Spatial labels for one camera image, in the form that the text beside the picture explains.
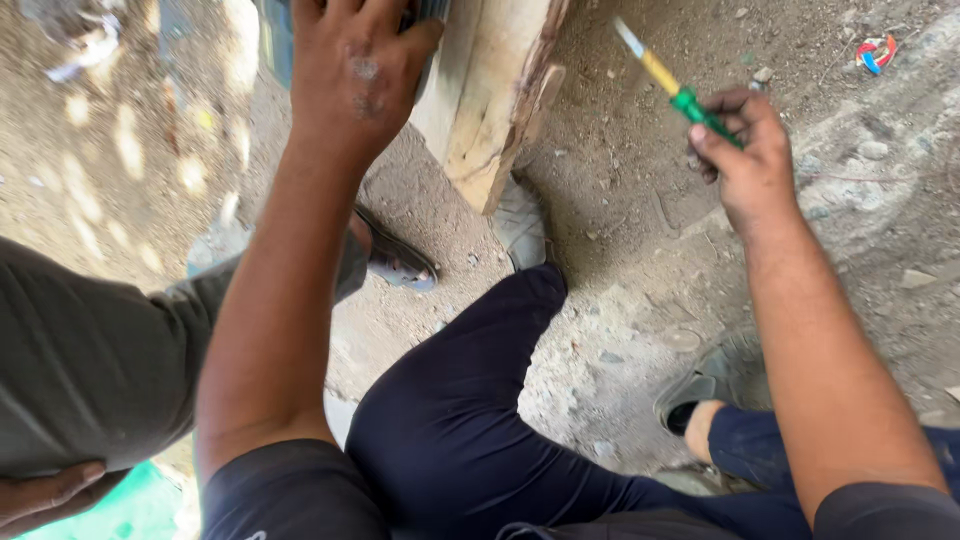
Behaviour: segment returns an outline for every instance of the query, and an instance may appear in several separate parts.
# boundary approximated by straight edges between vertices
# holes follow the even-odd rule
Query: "forearm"
[[[201,377],[198,458],[294,438],[332,441],[323,410],[330,311],[362,170],[291,135],[258,230],[224,300]]]
[[[820,502],[851,483],[946,491],[913,411],[799,210],[745,240],[774,408],[811,523]]]

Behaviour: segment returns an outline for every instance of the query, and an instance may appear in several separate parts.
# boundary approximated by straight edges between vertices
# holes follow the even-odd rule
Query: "gray shirt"
[[[370,488],[335,446],[277,443],[237,457],[203,495],[204,540],[388,540]],[[830,494],[815,540],[947,540],[960,537],[960,507],[931,488],[869,483]],[[737,540],[675,510],[623,512],[558,528],[509,524],[501,540]]]

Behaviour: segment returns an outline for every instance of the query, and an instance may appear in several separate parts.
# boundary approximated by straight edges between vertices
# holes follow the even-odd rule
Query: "green screwdriver handle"
[[[743,150],[743,144],[740,143],[733,134],[727,131],[727,128],[723,125],[723,122],[720,121],[720,118],[712,112],[707,112],[707,110],[697,102],[697,94],[693,91],[693,88],[689,86],[681,88],[680,92],[670,100],[670,104],[673,105],[674,109],[682,112],[691,123],[707,126],[731,144]]]

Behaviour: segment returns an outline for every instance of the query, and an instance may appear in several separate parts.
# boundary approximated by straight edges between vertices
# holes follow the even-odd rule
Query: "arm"
[[[201,374],[202,481],[294,439],[333,442],[324,416],[342,239],[372,161],[410,115],[443,26],[396,29],[405,2],[294,0],[294,126],[256,235],[230,285]]]
[[[690,130],[697,153],[723,173],[721,197],[745,244],[774,409],[807,520],[827,495],[855,483],[948,493],[913,410],[801,214],[777,112],[745,89],[705,107],[748,140],[741,152],[704,126]]]

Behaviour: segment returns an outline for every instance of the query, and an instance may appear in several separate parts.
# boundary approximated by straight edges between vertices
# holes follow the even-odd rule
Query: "screwdriver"
[[[627,23],[623,22],[622,18],[619,16],[614,17],[613,26],[616,28],[616,32],[627,42],[627,46],[630,47],[634,56],[640,60],[643,67],[650,73],[650,76],[666,90],[666,93],[670,94],[670,105],[672,105],[674,109],[680,111],[691,123],[704,124],[737,148],[743,149],[743,144],[741,144],[733,134],[727,131],[727,128],[723,125],[720,118],[717,117],[716,114],[708,112],[700,105],[697,101],[697,94],[693,88],[690,86],[680,86],[680,83],[678,83],[677,79],[670,73],[670,70],[663,65],[663,62],[660,61],[653,51],[648,49],[646,45],[636,38],[636,35],[630,30]]]

